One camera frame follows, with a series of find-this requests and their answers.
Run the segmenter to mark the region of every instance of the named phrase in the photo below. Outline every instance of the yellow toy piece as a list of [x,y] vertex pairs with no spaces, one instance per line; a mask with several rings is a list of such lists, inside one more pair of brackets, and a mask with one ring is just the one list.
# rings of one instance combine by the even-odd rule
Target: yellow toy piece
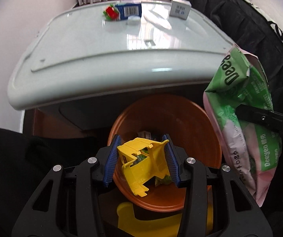
[[[117,207],[118,225],[121,230],[135,237],[176,237],[179,231],[182,214],[155,220],[135,218],[133,204],[123,202]],[[213,229],[213,206],[208,205],[206,234]]]
[[[163,142],[152,141],[144,138],[135,138],[117,147],[121,158],[123,175],[134,195],[144,197],[149,189],[143,184],[150,178],[157,176],[163,179],[169,174],[164,147],[169,140]],[[138,155],[143,154],[145,159],[133,165]]]

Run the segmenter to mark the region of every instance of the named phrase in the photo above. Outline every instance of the blue box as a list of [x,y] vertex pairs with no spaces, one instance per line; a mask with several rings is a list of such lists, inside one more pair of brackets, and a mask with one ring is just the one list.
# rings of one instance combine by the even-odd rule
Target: blue box
[[120,20],[127,20],[129,16],[136,15],[142,16],[142,4],[141,3],[124,3],[117,4],[115,8],[118,9],[120,13]]

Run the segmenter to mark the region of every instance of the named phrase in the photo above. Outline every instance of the white table top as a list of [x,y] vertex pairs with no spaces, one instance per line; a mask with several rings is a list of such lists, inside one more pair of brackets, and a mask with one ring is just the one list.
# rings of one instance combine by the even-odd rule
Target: white table top
[[170,3],[142,0],[141,23],[131,26],[105,20],[109,4],[78,7],[47,24],[9,81],[14,108],[210,81],[234,43],[194,9],[182,20],[169,17]]

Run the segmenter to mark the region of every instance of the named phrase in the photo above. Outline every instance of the green snack bag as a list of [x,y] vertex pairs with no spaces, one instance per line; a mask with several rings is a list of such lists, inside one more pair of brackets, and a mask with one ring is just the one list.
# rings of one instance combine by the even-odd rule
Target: green snack bag
[[267,79],[256,56],[233,47],[204,92],[204,108],[219,138],[226,163],[262,205],[280,154],[280,138],[235,114],[246,104],[273,110]]
[[172,183],[171,176],[166,175],[163,179],[160,179],[159,177],[155,176],[155,187],[159,186],[162,183],[165,185]]

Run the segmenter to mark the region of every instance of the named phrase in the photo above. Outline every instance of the white box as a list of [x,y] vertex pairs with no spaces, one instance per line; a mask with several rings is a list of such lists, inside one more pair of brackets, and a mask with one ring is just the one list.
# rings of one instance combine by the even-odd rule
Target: white box
[[186,20],[192,5],[186,0],[171,0],[169,16],[179,17]]

